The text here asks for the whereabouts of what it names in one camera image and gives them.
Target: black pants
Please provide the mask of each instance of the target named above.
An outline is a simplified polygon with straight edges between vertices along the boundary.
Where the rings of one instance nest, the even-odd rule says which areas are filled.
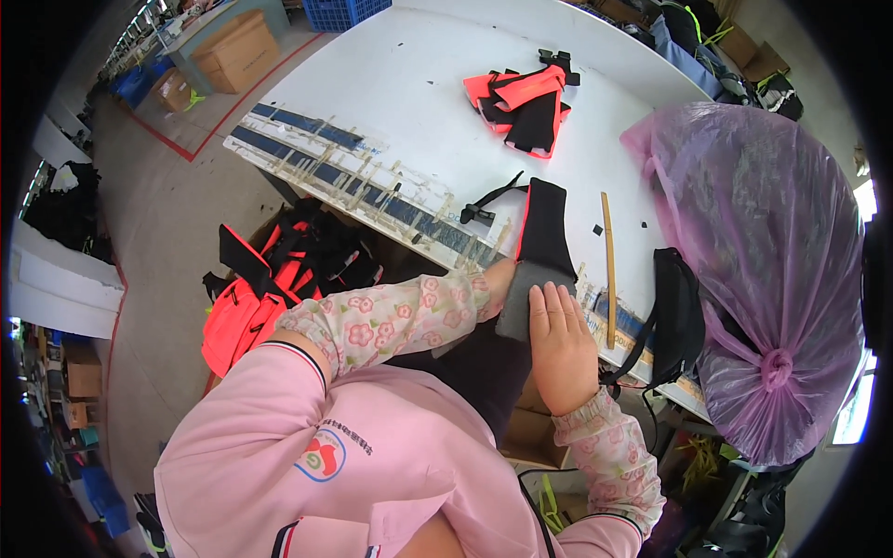
[[[530,345],[498,336],[496,324],[497,318],[478,324],[439,359],[425,351],[400,354],[385,364],[428,372],[450,386],[480,413],[499,446],[530,375]]]

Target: purple plastic bag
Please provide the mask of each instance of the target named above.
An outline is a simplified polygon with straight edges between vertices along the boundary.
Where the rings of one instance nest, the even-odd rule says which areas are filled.
[[[861,372],[864,228],[847,179],[795,122],[732,104],[658,110],[621,142],[655,185],[664,238],[701,281],[711,421],[753,465],[794,462]]]

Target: concrete floor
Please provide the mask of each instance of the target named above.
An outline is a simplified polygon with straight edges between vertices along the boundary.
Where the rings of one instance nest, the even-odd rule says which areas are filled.
[[[280,60],[316,37],[300,17],[280,43]],[[102,209],[128,286],[114,340],[97,344],[107,374],[102,456],[128,505],[133,493],[154,492],[152,469],[160,444],[201,398],[209,378],[201,345],[210,301],[201,279],[208,271],[226,273],[218,262],[218,226],[227,223],[249,237],[283,202],[255,167],[221,142],[270,88],[334,37],[316,37],[243,95],[200,151],[242,96],[209,97],[186,115],[150,120],[186,148],[185,156],[111,98],[97,101],[94,165],[102,175]],[[149,96],[137,114],[158,115],[154,103]],[[145,551],[136,529],[123,539],[126,555]]]

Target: red floor line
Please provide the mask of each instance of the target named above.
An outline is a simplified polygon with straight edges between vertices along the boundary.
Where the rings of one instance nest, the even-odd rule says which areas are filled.
[[[109,478],[114,482],[114,478],[112,477],[112,445],[111,445],[111,437],[109,436],[109,394],[111,393],[112,382],[112,355],[114,354],[114,339],[118,336],[118,322],[121,321],[121,312],[124,310],[124,301],[127,300],[127,291],[128,284],[127,278],[124,277],[124,269],[121,268],[121,265],[118,263],[118,257],[115,255],[114,248],[112,249],[112,261],[114,262],[114,268],[118,271],[118,277],[121,278],[121,284],[124,285],[124,294],[121,295],[121,303],[118,304],[118,315],[115,316],[114,319],[114,327],[112,328],[112,339],[109,341],[109,357],[108,364],[106,365],[106,374],[105,374],[105,382],[103,384],[105,391],[105,405],[103,405],[103,425],[105,426],[105,463],[108,466],[108,474]]]
[[[297,54],[297,53],[301,52],[302,50],[304,50],[305,48],[307,48],[313,41],[315,41],[316,39],[322,37],[323,35],[324,35],[324,33],[317,33],[316,35],[313,36],[313,38],[311,38],[311,39],[308,40],[306,43],[304,43],[304,44],[302,44],[301,46],[299,46],[294,52],[292,52],[291,54],[289,54],[288,56],[286,56],[286,58],[285,58],[284,60],[282,60],[281,62],[279,62],[279,63],[276,64],[275,66],[273,66],[272,69],[271,69],[270,71],[268,71],[266,74],[264,74],[263,77],[260,78],[260,80],[259,80],[257,83],[255,83],[250,89],[248,89],[248,90],[245,92],[245,94],[242,95],[242,96],[238,99],[238,101],[236,101],[236,104],[234,104],[234,105],[232,106],[232,108],[231,108],[226,114],[223,115],[223,118],[222,118],[219,122],[217,122],[217,125],[216,125],[216,126],[214,126],[214,127],[211,129],[211,133],[208,134],[208,136],[204,139],[204,141],[202,142],[202,144],[201,144],[200,146],[198,146],[198,149],[196,149],[196,151],[195,151],[194,153],[190,153],[190,152],[187,151],[185,148],[183,148],[183,147],[177,145],[172,139],[168,138],[167,136],[165,136],[164,134],[162,134],[160,131],[158,131],[157,129],[155,129],[155,128],[153,128],[152,126],[150,126],[148,123],[146,123],[145,121],[143,121],[142,119],[140,119],[140,118],[139,118],[134,112],[132,112],[132,111],[129,113],[129,114],[130,114],[130,118],[132,118],[133,120],[135,120],[135,121],[137,122],[137,124],[139,124],[140,126],[142,126],[147,132],[149,132],[150,134],[152,134],[156,139],[160,140],[163,144],[165,144],[166,146],[168,146],[170,149],[173,149],[173,151],[174,151],[177,155],[179,155],[180,157],[186,159],[188,162],[193,162],[193,161],[196,159],[196,156],[198,155],[198,153],[199,153],[202,149],[204,149],[204,146],[206,146],[207,143],[208,143],[209,141],[211,141],[211,138],[214,136],[214,134],[217,133],[217,130],[220,129],[220,127],[223,125],[223,122],[225,122],[230,116],[232,116],[232,113],[234,113],[234,112],[236,111],[236,109],[238,108],[238,106],[241,105],[242,102],[245,101],[245,99],[246,99],[249,95],[251,95],[252,93],[254,93],[255,89],[257,89],[258,87],[260,87],[260,85],[261,85],[262,83],[264,83],[264,81],[266,81],[267,78],[269,78],[269,77],[272,75],[273,72],[275,72],[276,70],[278,70],[279,68],[281,68],[282,65],[283,65],[284,63],[286,63],[286,62],[288,62],[289,60],[291,60],[291,59],[295,56],[295,54]]]
[[[184,159],[186,159],[189,162],[192,162],[192,160],[195,158],[195,156],[193,154],[191,154],[186,149],[178,146],[176,144],[176,142],[174,142],[172,139],[169,139],[167,136],[165,136],[163,133],[161,133],[157,129],[152,128],[151,126],[149,126],[148,124],[146,124],[145,122],[140,120],[140,118],[136,114],[134,114],[133,112],[130,112],[129,114],[130,114],[130,118],[135,120],[137,122],[137,124],[142,126],[147,132],[152,134],[155,137],[155,139],[159,140],[160,142],[162,142],[163,144],[168,146],[170,149],[173,149],[177,155],[179,155],[180,157],[183,157]]]

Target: hand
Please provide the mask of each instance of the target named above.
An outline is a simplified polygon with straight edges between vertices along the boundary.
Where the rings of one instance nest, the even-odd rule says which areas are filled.
[[[508,295],[508,286],[512,284],[515,265],[514,260],[503,258],[484,271],[484,279],[490,289],[490,302],[487,305],[484,321],[493,318],[502,310],[505,297]]]
[[[556,417],[576,411],[598,393],[598,344],[580,303],[549,281],[530,289],[533,379]]]

